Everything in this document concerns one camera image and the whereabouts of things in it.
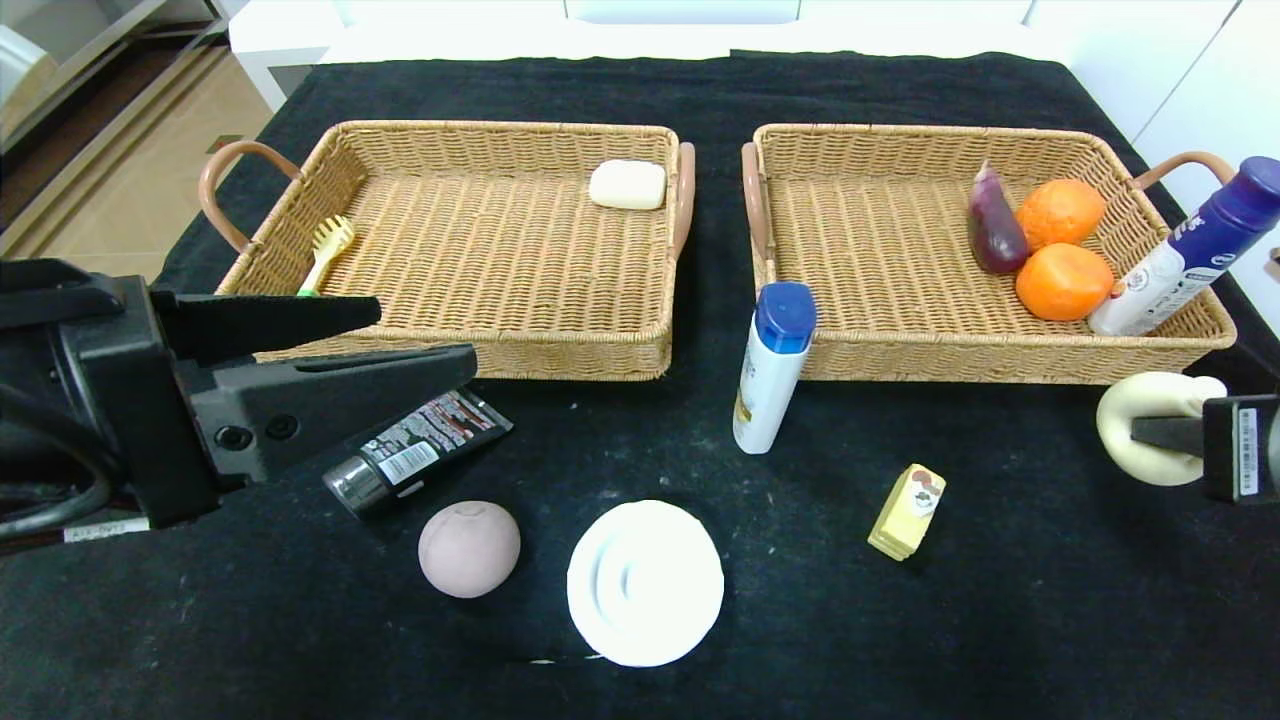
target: clay ball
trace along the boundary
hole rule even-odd
[[[507,579],[520,557],[509,512],[481,500],[456,502],[426,521],[417,541],[422,574],[453,597],[480,597]]]

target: black tablecloth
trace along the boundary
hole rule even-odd
[[[516,430],[370,525],[300,477],[188,528],[4,560],[0,715],[1280,716],[1280,509],[1129,479],[1093,430],[1098,388],[801,383],[773,452],[742,455],[730,434],[753,301],[740,145],[768,122],[1071,128],[1140,172],[1061,65],[332,65],[262,140],[301,161],[349,118],[653,123],[696,143],[671,373],[476,382]],[[219,196],[252,227],[283,186],[251,159]],[[163,281],[209,291],[230,260],[197,220]],[[913,461],[948,486],[923,548],[897,564],[865,537]],[[591,520],[646,497],[703,520],[726,596],[690,656],[631,670],[586,659],[564,570]],[[511,509],[525,543],[477,601],[431,589],[415,553],[426,518],[463,498]]]

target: orange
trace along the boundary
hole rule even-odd
[[[1098,227],[1106,209],[1106,200],[1088,183],[1056,179],[1033,190],[1014,218],[1036,252],[1053,242],[1080,245]]]
[[[1032,255],[1014,288],[1033,315],[1082,320],[1111,292],[1115,275],[1101,255],[1079,245],[1055,242]]]

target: eggplant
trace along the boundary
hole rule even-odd
[[[1030,256],[1023,227],[1005,200],[1000,174],[987,161],[973,178],[969,195],[969,249],[978,265],[992,274],[1012,273]]]

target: blue bottle cap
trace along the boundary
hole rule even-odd
[[[1280,220],[1280,160],[1254,155],[1213,193],[1219,210],[1252,232],[1266,232]]]
[[[818,307],[804,283],[769,283],[755,304],[755,334],[773,352],[794,355],[809,347]]]

